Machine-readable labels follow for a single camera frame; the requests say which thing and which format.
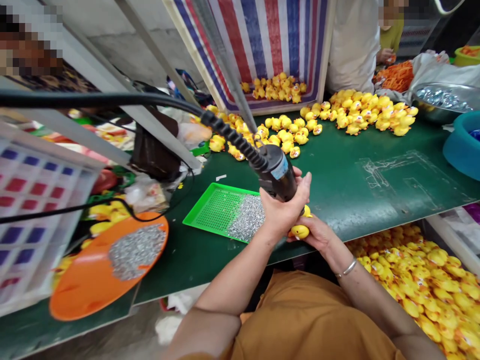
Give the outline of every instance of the orange plastic plate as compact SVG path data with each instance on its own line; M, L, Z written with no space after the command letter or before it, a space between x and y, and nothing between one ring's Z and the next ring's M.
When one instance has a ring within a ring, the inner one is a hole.
M142 212L140 219L152 219L157 212ZM121 237L140 228L158 224L165 232L165 242L156 260L149 266L142 266L145 274L128 281L114 277L109 259L110 246ZM150 222L139 222L129 217L105 232L102 232L79 256L60 278L60 282L50 298L50 314L60 321L72 321L91 315L113 303L151 269L164 252L169 236L169 223L164 216Z

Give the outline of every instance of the green mesh tray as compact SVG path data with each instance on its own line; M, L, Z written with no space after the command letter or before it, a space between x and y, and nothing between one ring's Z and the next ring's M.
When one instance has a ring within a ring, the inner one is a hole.
M237 218L240 204L247 194L260 195L255 191L213 182L198 199L182 223L246 243L246 241L229 236L227 230Z

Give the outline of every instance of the concrete floor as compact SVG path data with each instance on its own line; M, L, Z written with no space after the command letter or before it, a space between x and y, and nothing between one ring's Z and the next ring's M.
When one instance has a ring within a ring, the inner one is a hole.
M146 360L161 359L164 346L158 343L155 323L162 316L159 303L138 307L138 312L84 336L29 356L28 360Z

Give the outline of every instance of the metal bowl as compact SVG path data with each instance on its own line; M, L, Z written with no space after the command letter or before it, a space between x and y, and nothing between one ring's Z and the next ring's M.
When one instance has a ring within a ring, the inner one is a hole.
M424 82L415 86L412 90L412 105L418 108L417 117L438 125L452 124L454 120L466 110L452 110L436 105L431 105L417 96L417 91L426 87L435 87L447 90L457 95L461 101L467 102L473 111L480 111L480 88L467 85L454 85L439 82Z

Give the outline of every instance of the striped tarp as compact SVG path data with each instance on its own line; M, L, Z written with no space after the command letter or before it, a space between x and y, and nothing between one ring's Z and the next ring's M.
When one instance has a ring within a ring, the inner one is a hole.
M235 112L238 108L192 1L195 0L164 0L164 3L215 102L220 109ZM321 70L327 66L327 60L322 64L322 51L328 2L209 0L238 81L251 84L255 78L271 79L285 72L307 84L303 103L316 101L323 94L325 83L321 81ZM255 100L251 94L246 98L254 113L274 112L288 104Z

